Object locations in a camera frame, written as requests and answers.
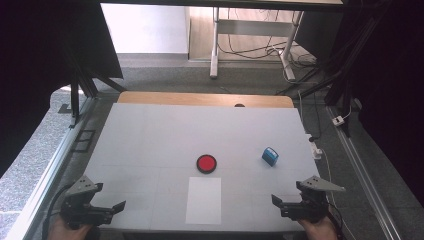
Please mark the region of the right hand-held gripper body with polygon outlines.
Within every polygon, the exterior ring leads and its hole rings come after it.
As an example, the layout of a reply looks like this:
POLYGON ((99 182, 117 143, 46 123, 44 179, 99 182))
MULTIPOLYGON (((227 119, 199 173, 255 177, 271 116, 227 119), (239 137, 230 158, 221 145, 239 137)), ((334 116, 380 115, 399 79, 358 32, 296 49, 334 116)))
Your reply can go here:
POLYGON ((312 176, 303 181, 296 182, 296 188, 300 191, 301 201, 298 203, 284 202, 283 207, 296 209, 296 217, 292 221, 301 219, 316 223, 327 216, 329 202, 327 192, 345 192, 344 187, 338 186, 318 176, 312 176))

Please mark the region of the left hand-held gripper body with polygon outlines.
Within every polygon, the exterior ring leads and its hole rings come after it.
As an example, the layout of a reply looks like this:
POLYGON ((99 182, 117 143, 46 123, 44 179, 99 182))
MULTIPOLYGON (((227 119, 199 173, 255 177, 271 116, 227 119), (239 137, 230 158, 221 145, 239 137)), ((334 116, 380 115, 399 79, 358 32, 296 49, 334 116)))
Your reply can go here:
POLYGON ((112 208, 95 207, 91 204, 95 194, 102 188, 102 183, 93 183, 83 175, 66 191, 60 216, 71 229, 77 230, 82 225, 100 226, 98 219, 101 214, 113 216, 112 208))

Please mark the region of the blue stamp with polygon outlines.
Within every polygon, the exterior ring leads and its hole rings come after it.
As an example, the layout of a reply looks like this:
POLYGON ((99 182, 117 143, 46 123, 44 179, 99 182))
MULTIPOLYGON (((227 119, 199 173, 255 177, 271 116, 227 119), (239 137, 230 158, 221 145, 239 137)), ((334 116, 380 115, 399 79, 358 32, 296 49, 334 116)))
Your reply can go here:
POLYGON ((271 167, 273 167, 279 158, 279 154, 271 147, 264 149, 262 159, 271 167))

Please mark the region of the person's right hand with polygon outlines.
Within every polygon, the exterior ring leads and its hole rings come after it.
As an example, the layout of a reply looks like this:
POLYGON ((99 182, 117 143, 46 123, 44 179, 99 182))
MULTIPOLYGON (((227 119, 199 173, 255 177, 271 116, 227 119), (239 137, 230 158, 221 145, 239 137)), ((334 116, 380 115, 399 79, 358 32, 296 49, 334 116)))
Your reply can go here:
POLYGON ((336 228, 328 217, 316 223, 301 219, 298 223, 303 227, 308 240, 338 240, 336 228))

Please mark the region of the person's left hand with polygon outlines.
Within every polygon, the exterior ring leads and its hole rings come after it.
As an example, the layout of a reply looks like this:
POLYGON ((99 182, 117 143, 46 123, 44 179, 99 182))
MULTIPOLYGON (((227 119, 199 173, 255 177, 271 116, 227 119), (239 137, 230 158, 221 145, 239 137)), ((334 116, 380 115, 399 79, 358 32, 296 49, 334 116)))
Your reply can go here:
POLYGON ((85 240, 91 229, 92 225, 82 225, 79 229, 73 230, 60 216, 57 216, 48 230, 47 240, 85 240))

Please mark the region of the white power strip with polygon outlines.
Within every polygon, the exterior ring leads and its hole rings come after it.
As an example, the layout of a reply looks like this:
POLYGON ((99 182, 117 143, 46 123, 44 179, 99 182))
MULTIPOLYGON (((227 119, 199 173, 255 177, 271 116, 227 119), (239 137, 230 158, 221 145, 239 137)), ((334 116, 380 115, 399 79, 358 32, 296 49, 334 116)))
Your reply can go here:
POLYGON ((311 153, 312 156, 315 160, 320 160, 322 158, 323 155, 323 151, 317 147, 316 143, 315 143, 315 137, 313 137, 311 134, 307 134, 306 135, 307 140, 310 144, 310 148, 311 148, 311 153))

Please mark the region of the white paper sheet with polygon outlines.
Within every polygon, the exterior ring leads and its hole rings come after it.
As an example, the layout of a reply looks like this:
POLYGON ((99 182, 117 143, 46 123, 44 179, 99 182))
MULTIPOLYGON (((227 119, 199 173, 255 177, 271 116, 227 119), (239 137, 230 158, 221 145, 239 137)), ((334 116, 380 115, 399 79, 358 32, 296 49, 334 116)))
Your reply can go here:
POLYGON ((220 178, 190 177, 185 222, 219 225, 221 193, 220 178))

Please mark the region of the round red ink pad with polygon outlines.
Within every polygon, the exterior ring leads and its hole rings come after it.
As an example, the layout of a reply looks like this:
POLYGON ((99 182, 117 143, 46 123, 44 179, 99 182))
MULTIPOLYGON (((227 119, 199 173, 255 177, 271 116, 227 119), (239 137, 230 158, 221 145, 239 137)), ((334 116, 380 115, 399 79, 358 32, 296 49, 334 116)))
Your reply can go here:
POLYGON ((204 154, 197 159, 196 167, 199 172, 210 174, 216 169, 217 161, 212 155, 204 154))

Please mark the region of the white table cover board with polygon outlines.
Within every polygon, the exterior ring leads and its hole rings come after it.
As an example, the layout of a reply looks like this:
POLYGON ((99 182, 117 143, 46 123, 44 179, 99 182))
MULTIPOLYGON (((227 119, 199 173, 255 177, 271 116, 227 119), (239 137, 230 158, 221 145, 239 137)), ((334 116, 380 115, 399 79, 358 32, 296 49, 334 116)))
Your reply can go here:
POLYGON ((85 170, 103 189, 96 206, 125 201, 112 228, 139 231, 282 232, 298 223, 281 216, 271 195, 297 202, 297 181, 318 170, 295 108, 116 103, 85 170), (265 148, 278 154, 271 167, 265 148), (203 174, 204 154, 217 161, 203 174), (187 224, 190 177, 221 179, 221 223, 187 224))

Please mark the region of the black metal stand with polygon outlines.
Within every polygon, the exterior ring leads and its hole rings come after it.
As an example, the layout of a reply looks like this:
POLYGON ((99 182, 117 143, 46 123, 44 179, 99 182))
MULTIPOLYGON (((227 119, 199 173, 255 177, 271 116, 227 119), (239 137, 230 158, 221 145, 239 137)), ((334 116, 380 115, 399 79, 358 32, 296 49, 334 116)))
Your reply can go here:
POLYGON ((74 76, 70 82, 70 109, 71 109, 71 128, 75 128, 80 122, 80 102, 79 102, 79 90, 83 91, 83 94, 88 98, 94 98, 98 94, 98 89, 94 84, 94 78, 100 80, 112 89, 122 93, 126 91, 126 88, 114 82, 110 77, 101 75, 100 73, 84 67, 77 59, 74 51, 68 44, 63 46, 63 53, 73 70, 74 76))
POLYGON ((334 53, 325 61, 315 64, 316 71, 327 70, 330 75, 317 85, 299 92, 296 97, 300 100, 324 87, 330 90, 324 98, 327 106, 335 105, 340 99, 342 101, 342 118, 344 123, 340 125, 342 132, 349 137, 349 116, 351 114, 351 77, 352 68, 357 62, 357 57, 386 13, 392 0, 346 0, 343 6, 328 8, 315 6, 309 10, 327 12, 339 12, 343 14, 341 27, 339 29, 340 44, 334 53))

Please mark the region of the wooden table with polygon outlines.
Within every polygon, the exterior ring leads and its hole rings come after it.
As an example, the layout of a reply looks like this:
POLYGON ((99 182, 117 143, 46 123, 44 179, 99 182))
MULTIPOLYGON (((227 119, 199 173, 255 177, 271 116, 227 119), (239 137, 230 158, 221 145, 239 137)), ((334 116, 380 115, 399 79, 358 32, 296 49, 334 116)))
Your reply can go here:
POLYGON ((125 91, 118 103, 293 108, 287 96, 125 91))

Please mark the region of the black curtain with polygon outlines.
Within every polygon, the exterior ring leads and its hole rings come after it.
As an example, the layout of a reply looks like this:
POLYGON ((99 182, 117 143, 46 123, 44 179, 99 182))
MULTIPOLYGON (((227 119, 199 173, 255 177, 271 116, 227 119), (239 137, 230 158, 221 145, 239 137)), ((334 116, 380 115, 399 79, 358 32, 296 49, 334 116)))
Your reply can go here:
POLYGON ((359 120, 424 206, 424 0, 392 0, 353 68, 359 120))
POLYGON ((52 93, 82 76, 123 76, 100 3, 0 0, 0 177, 52 93))

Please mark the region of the white cabinet panel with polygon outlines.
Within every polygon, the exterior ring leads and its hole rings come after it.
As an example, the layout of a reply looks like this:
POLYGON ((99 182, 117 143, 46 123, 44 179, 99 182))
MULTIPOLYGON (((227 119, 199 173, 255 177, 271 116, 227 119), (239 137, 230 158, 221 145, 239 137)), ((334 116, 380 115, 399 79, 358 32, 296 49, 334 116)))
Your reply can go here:
POLYGON ((117 53, 188 54, 189 8, 102 3, 117 53))

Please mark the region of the aluminium floor rail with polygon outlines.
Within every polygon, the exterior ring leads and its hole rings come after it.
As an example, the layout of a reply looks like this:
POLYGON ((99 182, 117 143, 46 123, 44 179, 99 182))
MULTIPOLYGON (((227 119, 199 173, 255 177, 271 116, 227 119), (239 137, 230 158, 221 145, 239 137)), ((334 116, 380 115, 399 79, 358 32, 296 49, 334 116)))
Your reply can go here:
POLYGON ((55 192, 56 175, 79 132, 90 118, 96 100, 79 101, 80 116, 59 112, 63 96, 53 96, 51 107, 11 167, 0 178, 0 240, 25 240, 43 221, 55 192))
POLYGON ((374 182, 372 181, 359 153, 352 142, 340 126, 335 126, 335 131, 341 141, 341 144, 349 158, 353 170, 362 186, 362 189, 368 199, 368 202, 378 220, 382 231, 387 240, 402 240, 401 234, 380 194, 378 193, 374 182))

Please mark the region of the white desk frame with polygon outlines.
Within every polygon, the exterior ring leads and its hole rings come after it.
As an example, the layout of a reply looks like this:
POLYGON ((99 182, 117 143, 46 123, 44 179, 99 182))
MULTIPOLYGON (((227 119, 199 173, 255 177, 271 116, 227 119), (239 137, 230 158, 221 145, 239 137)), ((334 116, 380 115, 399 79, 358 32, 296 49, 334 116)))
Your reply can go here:
POLYGON ((295 75, 290 66, 289 55, 298 27, 302 19, 302 11, 294 11, 290 22, 269 22, 253 20, 221 19, 219 8, 213 8, 213 46, 211 52, 210 78, 218 76, 218 37, 226 35, 286 37, 283 50, 278 50, 278 56, 283 65, 283 71, 288 81, 294 81, 295 75))

